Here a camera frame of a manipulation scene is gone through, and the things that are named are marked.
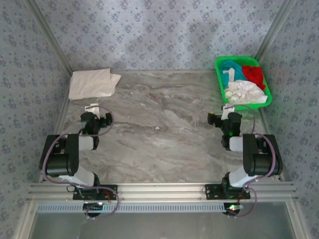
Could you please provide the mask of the teal t-shirt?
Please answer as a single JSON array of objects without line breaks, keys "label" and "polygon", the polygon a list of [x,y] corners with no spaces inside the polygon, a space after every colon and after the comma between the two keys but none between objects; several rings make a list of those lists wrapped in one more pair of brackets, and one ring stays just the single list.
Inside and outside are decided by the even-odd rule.
[{"label": "teal t-shirt", "polygon": [[226,88],[229,82],[247,80],[243,74],[242,66],[232,60],[222,61],[219,64],[219,72],[223,88]]}]

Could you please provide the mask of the white t-shirt with red print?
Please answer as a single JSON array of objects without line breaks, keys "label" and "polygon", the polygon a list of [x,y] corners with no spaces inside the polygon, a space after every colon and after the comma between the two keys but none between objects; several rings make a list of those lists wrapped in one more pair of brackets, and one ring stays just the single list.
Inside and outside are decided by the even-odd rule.
[{"label": "white t-shirt with red print", "polygon": [[229,82],[224,92],[228,102],[233,104],[263,104],[268,99],[264,91],[248,80]]}]

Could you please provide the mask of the aluminium cross rail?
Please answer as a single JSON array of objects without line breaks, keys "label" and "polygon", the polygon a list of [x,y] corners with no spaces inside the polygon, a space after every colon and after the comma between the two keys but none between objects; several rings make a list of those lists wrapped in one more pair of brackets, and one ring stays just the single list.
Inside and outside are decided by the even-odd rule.
[{"label": "aluminium cross rail", "polygon": [[[292,182],[259,181],[249,185],[257,193],[259,202],[296,201],[298,193]],[[193,203],[206,202],[204,183],[120,183],[120,201],[124,203]],[[38,202],[70,202],[73,194],[66,185],[31,184],[26,199]]]}]

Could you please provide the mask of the black controller board with LED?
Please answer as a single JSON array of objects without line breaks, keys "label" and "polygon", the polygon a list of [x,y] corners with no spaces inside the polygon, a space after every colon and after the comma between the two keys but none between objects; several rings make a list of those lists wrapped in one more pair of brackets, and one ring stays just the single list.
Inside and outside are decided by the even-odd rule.
[{"label": "black controller board with LED", "polygon": [[84,203],[82,210],[87,218],[95,218],[99,216],[103,209],[103,203]]},{"label": "black controller board with LED", "polygon": [[241,204],[224,203],[225,212],[224,215],[228,217],[237,217],[240,211],[244,208]]}]

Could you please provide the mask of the green plastic basket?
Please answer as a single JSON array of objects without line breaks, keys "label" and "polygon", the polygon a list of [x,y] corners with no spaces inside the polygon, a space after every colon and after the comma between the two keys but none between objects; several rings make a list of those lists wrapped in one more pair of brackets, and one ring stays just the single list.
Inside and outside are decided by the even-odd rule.
[{"label": "green plastic basket", "polygon": [[[225,97],[225,92],[224,92],[224,88],[222,85],[221,76],[220,76],[220,72],[219,72],[219,64],[225,60],[232,60],[241,66],[259,66],[259,67],[261,67],[261,66],[256,59],[254,59],[253,57],[249,57],[249,56],[222,56],[222,57],[218,57],[215,60],[215,70],[216,70],[216,74],[217,74],[218,83],[220,86],[222,99],[223,99],[224,103],[228,104],[230,102],[228,102],[228,100]],[[265,77],[264,77],[264,84],[266,85],[264,93],[268,96],[268,99],[265,103],[263,103],[263,104],[237,104],[236,109],[245,110],[246,108],[244,107],[244,105],[247,105],[252,109],[259,109],[259,108],[268,106],[272,101],[272,95],[271,95],[269,87],[266,83]]]}]

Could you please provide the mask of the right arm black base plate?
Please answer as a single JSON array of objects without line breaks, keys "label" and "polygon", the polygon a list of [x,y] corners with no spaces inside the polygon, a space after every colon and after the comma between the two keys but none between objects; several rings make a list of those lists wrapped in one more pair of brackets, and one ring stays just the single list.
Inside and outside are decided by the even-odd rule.
[{"label": "right arm black base plate", "polygon": [[243,188],[230,187],[222,184],[206,184],[205,195],[207,200],[240,200],[251,199],[250,193]]}]

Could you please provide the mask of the aluminium corner post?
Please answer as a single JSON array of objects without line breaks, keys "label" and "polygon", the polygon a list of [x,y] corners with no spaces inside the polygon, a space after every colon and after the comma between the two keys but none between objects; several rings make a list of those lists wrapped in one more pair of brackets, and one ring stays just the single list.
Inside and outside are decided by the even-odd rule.
[{"label": "aluminium corner post", "polygon": [[68,62],[66,55],[64,54],[57,38],[54,36],[53,31],[51,30],[45,15],[42,13],[40,7],[38,6],[36,0],[24,0],[31,14],[33,15],[35,21],[40,27],[44,37],[46,38],[48,44],[50,45],[55,56],[59,60],[61,67],[71,76],[72,75],[72,66]]},{"label": "aluminium corner post", "polygon": [[283,0],[254,58],[261,63],[297,0]]}]

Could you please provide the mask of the folded plain white t-shirt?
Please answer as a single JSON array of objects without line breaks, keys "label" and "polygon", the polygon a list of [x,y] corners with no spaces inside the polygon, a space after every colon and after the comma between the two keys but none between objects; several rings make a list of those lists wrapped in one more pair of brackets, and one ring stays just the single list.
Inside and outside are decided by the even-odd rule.
[{"label": "folded plain white t-shirt", "polygon": [[75,71],[69,88],[69,100],[110,97],[114,94],[121,75],[110,69]]}]

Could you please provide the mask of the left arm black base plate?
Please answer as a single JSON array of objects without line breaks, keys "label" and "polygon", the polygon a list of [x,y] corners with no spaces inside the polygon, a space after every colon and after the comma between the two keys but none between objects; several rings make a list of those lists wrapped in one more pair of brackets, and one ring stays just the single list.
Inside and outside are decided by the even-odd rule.
[{"label": "left arm black base plate", "polygon": [[114,192],[118,192],[117,185],[102,185],[97,189],[75,187],[73,191],[73,200],[113,201],[117,199]]}]

